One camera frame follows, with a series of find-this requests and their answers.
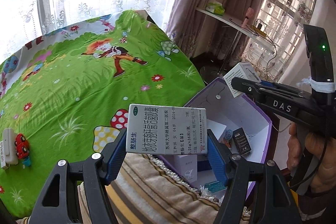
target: red toy car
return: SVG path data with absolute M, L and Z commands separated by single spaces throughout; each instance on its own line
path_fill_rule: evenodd
M 16 146 L 16 155 L 19 160 L 23 160 L 29 156 L 29 142 L 26 140 L 26 137 L 19 133 L 15 138 Z

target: black sleeve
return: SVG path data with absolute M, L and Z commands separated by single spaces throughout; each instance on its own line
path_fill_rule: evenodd
M 298 203 L 303 224 L 336 223 L 336 187 L 323 193 L 308 189 L 304 196 L 298 196 Z

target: green otc logo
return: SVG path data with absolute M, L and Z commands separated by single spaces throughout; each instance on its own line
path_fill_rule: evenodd
M 138 114 L 138 107 L 137 106 L 134 107 L 133 114 L 134 114 L 134 116 L 136 116 Z

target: green bedsheet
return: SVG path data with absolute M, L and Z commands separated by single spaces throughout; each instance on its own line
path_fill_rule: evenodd
M 0 66 L 5 128 L 30 143 L 31 166 L 0 169 L 0 198 L 30 215 L 60 159 L 84 160 L 127 126 L 131 103 L 183 106 L 204 87 L 188 58 L 143 11 L 95 18 L 26 44 Z

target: black box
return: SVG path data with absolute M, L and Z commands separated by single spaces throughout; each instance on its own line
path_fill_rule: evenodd
M 242 127 L 233 131 L 232 138 L 240 155 L 245 155 L 251 151 L 251 146 Z

